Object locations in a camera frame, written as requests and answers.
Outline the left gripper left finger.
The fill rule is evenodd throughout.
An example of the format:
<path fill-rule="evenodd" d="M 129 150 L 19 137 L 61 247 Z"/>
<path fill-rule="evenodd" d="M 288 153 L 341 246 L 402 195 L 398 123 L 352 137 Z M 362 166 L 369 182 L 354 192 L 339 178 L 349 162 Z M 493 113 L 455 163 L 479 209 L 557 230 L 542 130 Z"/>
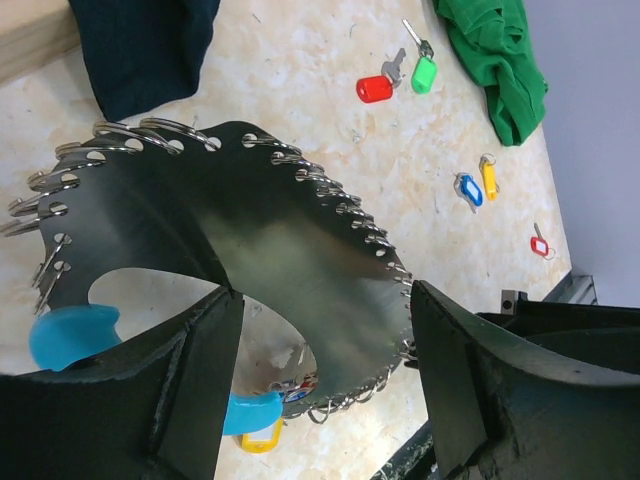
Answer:
<path fill-rule="evenodd" d="M 1 378 L 5 479 L 210 479 L 242 328 L 218 288 L 60 371 Z"/>

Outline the key with blue tag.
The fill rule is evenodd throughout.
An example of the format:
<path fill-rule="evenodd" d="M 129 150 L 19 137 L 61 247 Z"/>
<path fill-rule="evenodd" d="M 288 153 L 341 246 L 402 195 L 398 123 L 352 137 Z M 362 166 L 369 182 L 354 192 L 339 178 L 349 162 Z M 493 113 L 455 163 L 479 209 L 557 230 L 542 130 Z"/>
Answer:
<path fill-rule="evenodd" d="M 453 187 L 458 197 L 463 199 L 470 210 L 476 214 L 478 208 L 484 203 L 484 196 L 473 176 L 466 172 L 458 173 L 455 176 Z"/>

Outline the yellow tag on disc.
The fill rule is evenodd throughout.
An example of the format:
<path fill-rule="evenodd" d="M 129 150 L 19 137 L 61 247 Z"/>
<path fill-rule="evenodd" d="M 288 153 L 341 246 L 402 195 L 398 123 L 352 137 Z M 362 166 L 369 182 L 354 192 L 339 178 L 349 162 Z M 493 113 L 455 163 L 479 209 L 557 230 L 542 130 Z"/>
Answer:
<path fill-rule="evenodd" d="M 272 451 L 279 443 L 284 420 L 279 418 L 273 424 L 256 432 L 241 436 L 241 448 L 251 454 L 261 454 Z"/>

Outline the blue tag on disc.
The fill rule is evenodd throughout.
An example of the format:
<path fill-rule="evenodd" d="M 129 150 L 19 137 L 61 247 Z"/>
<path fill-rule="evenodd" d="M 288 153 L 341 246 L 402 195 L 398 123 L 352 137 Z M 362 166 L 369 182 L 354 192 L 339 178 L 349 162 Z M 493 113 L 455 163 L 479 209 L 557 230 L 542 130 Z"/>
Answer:
<path fill-rule="evenodd" d="M 269 385 L 268 390 L 279 392 L 282 395 L 284 391 L 301 385 L 310 386 L 315 389 L 317 382 L 318 379 L 315 375 L 298 375 L 293 379 L 274 381 Z"/>

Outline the small red tag key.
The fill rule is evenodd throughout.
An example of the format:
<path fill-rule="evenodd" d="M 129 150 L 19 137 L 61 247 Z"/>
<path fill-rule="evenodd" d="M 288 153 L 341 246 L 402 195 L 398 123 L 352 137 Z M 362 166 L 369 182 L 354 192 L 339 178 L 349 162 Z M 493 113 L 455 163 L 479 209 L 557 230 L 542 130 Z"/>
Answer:
<path fill-rule="evenodd" d="M 549 246 L 536 222 L 533 223 L 533 228 L 534 235 L 530 238 L 530 248 L 532 252 L 545 260 L 553 259 L 555 257 L 555 250 Z"/>

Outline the key with yellow tag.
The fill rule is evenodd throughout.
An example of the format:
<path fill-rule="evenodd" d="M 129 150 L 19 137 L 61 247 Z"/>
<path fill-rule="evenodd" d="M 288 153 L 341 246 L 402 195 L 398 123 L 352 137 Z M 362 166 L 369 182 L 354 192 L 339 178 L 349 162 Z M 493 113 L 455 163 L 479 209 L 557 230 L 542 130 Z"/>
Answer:
<path fill-rule="evenodd" d="M 483 186 L 486 197 L 489 201 L 495 201 L 499 195 L 499 185 L 497 183 L 496 160 L 492 154 L 483 154 L 479 162 Z"/>

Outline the key with green tag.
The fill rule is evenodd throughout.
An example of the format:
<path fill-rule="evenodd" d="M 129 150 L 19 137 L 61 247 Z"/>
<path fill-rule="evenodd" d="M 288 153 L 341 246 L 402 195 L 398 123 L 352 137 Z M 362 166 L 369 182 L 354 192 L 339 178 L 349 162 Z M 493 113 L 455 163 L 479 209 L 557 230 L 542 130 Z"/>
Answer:
<path fill-rule="evenodd" d="M 418 36 L 407 19 L 403 19 L 402 24 L 416 43 L 419 54 L 411 76 L 411 87 L 416 94 L 427 94 L 431 91 L 438 72 L 433 60 L 434 51 L 427 40 Z"/>

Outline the key with red tag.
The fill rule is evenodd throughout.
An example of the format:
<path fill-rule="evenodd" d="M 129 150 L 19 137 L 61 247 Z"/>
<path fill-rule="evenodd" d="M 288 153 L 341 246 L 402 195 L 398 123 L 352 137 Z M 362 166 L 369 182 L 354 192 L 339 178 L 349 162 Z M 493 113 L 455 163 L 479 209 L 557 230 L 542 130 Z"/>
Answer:
<path fill-rule="evenodd" d="M 390 99 L 402 82 L 401 64 L 405 57 L 405 49 L 400 48 L 393 60 L 382 64 L 379 75 L 360 78 L 356 82 L 358 98 L 366 104 Z"/>

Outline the navy tank top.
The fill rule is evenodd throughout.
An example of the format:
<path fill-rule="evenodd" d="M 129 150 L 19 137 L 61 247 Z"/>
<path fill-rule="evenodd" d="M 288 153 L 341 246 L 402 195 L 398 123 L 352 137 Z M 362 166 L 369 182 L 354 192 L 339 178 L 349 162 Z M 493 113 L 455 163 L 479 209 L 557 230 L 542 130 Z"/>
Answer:
<path fill-rule="evenodd" d="M 218 0 L 75 0 L 70 7 L 106 120 L 117 122 L 197 92 Z"/>

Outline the green cloth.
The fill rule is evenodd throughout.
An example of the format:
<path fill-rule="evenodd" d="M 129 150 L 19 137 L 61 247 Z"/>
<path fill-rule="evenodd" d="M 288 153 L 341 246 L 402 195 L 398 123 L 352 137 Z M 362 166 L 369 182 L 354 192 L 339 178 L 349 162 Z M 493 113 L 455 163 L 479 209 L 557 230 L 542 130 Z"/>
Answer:
<path fill-rule="evenodd" d="M 484 89 L 501 144 L 522 145 L 546 114 L 549 85 L 533 53 L 522 1 L 435 1 L 450 44 L 471 80 Z"/>

